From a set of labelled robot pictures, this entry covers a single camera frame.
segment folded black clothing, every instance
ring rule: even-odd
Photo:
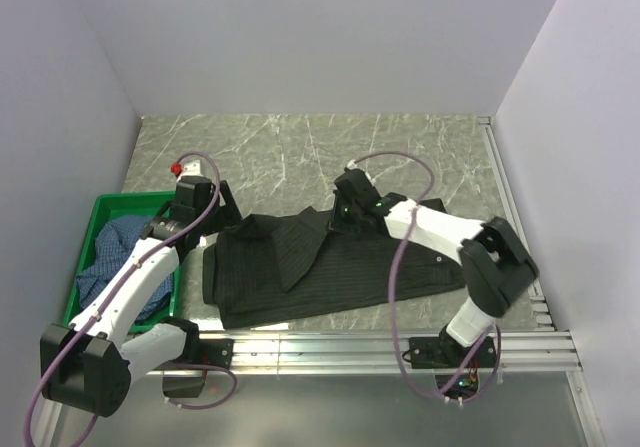
[[[428,201],[431,208],[442,203]],[[203,297],[215,303],[225,329],[251,327],[387,302],[399,240],[379,234],[327,231],[330,211],[289,217],[250,215],[218,235],[205,251]],[[458,264],[409,244],[397,299],[464,286]]]

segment black ribbed fabric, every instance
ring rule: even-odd
[[[218,235],[210,247],[215,249],[214,285],[203,288],[213,287],[225,329],[387,301],[389,269],[399,241],[377,234],[328,232],[330,214],[309,207],[291,217],[250,215]],[[409,245],[398,276],[398,300],[463,286],[455,262]]]

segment red object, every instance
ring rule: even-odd
[[[178,177],[182,173],[182,165],[178,162],[171,164],[171,173]]]

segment white wall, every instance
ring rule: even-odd
[[[640,442],[640,0],[558,0],[496,134],[610,446]]]
[[[141,114],[494,113],[555,0],[78,0]]]
[[[59,320],[95,197],[138,118],[73,0],[0,0],[0,416],[22,445],[40,335]]]

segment white cylinder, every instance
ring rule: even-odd
[[[461,346],[471,347],[495,321],[495,317],[485,314],[468,298],[447,325],[447,334]]]

